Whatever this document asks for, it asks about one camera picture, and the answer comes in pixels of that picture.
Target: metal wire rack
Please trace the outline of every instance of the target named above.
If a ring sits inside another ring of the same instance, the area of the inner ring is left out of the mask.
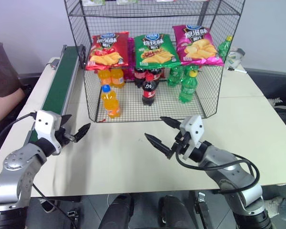
[[[83,66],[89,55],[91,37],[108,32],[129,31],[131,37],[166,33],[175,45],[172,26],[196,24],[210,28],[213,43],[218,47],[227,35],[234,36],[245,3],[245,0],[138,0],[134,4],[117,5],[115,0],[106,0],[102,6],[83,6],[82,0],[64,1]],[[159,83],[156,100],[150,107],[142,104],[142,90],[133,82],[127,82],[122,89],[114,89],[121,107],[121,116],[115,119],[110,119],[103,107],[97,75],[93,71],[84,71],[89,117],[94,122],[157,121],[160,116],[184,119],[192,114],[208,118],[217,111],[223,68],[204,66],[200,71],[194,99],[186,104],[178,101],[180,86],[167,87],[165,80]]]

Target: white table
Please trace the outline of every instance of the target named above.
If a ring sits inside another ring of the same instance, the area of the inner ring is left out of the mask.
[[[19,116],[42,107],[54,73],[45,68]],[[145,132],[171,146],[177,130],[165,123],[93,123],[81,71],[67,114],[73,115],[73,131],[92,125],[80,142],[50,156],[35,177],[46,196],[217,188],[205,172],[184,168],[174,157],[166,159],[146,140]],[[248,74],[224,72],[217,113],[203,122],[202,140],[251,160],[262,185],[286,183],[286,126]],[[11,129],[0,150],[0,171],[5,156],[22,147],[32,124],[27,118]],[[34,189],[32,196],[38,196]]]

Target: red bottle cap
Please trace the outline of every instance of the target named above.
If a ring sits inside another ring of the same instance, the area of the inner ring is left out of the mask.
[[[152,73],[146,74],[146,81],[153,81],[153,74]]]

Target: green soda bottle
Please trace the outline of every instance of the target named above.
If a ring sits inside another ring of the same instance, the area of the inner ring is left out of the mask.
[[[181,77],[180,79],[180,82],[182,82],[186,77],[187,75],[189,74],[190,71],[196,71],[199,69],[199,66],[198,65],[193,65],[193,64],[190,64],[190,65],[187,65],[185,68],[184,68],[184,74],[183,76]]]
[[[193,70],[188,73],[186,78],[182,81],[181,92],[179,94],[179,100],[182,103],[187,103],[192,101],[194,92],[197,87],[196,76],[198,74],[198,70]]]
[[[180,79],[183,75],[183,66],[176,66],[170,69],[170,75],[167,79],[167,84],[169,87],[175,87],[179,84]]]
[[[232,36],[227,36],[226,40],[218,46],[218,54],[220,55],[220,57],[223,59],[224,62],[228,55],[232,38],[233,38]]]

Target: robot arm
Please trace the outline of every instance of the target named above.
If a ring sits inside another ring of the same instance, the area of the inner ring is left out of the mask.
[[[225,199],[233,211],[236,223],[240,229],[271,229],[271,222],[265,211],[262,198],[262,188],[258,184],[259,172],[256,166],[247,159],[237,157],[225,150],[218,149],[209,142],[199,142],[204,133],[201,116],[194,115],[186,118],[182,123],[169,118],[161,119],[171,126],[180,130],[175,137],[176,142],[172,148],[163,145],[161,141],[149,134],[145,134],[152,145],[163,152],[168,159],[176,153],[177,161],[187,168],[204,170],[220,187],[218,193]],[[198,166],[185,164],[183,159],[191,159]],[[250,173],[247,173],[240,163],[247,163]],[[254,167],[256,178],[253,176],[251,166]]]
[[[84,125],[70,135],[63,125],[70,115],[38,111],[35,130],[39,140],[10,153],[0,173],[0,229],[24,229],[35,175],[50,155],[58,155],[70,141],[78,142],[89,130]]]

